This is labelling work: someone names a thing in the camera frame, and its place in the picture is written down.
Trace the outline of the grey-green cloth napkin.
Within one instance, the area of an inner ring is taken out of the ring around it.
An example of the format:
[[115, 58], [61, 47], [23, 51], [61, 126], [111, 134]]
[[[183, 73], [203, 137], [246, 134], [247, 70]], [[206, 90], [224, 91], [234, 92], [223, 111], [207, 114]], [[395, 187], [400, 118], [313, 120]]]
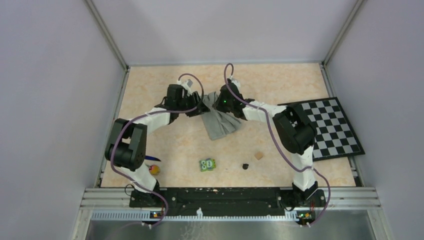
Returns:
[[208, 137], [211, 141], [215, 141], [238, 131], [242, 122], [228, 114], [213, 108], [213, 104], [218, 100], [216, 91], [209, 93], [203, 98], [203, 103], [208, 107], [209, 112], [201, 115], [201, 119]]

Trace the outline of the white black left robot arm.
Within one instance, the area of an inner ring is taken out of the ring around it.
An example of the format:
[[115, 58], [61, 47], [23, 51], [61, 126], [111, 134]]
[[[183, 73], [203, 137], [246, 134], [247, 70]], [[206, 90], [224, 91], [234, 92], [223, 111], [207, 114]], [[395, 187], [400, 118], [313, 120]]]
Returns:
[[171, 84], [166, 96], [150, 111], [132, 119], [118, 118], [114, 121], [104, 156], [111, 169], [131, 181], [141, 200], [149, 207], [160, 202], [158, 181], [145, 163], [148, 135], [173, 123], [181, 114], [188, 117], [208, 112], [203, 91], [192, 91], [189, 86]]

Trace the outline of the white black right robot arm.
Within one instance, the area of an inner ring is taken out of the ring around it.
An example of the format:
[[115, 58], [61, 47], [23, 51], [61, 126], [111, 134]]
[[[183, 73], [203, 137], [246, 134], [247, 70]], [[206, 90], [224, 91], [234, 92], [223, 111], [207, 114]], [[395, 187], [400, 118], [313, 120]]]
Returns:
[[266, 123], [269, 131], [276, 129], [278, 136], [272, 136], [272, 140], [280, 140], [291, 153], [291, 158], [284, 156], [283, 159], [295, 171], [293, 200], [299, 206], [307, 206], [318, 189], [313, 172], [313, 150], [317, 135], [315, 125], [301, 104], [271, 105], [250, 98], [244, 99], [240, 86], [238, 80], [226, 79], [213, 108], [223, 113], [232, 113], [245, 121]]

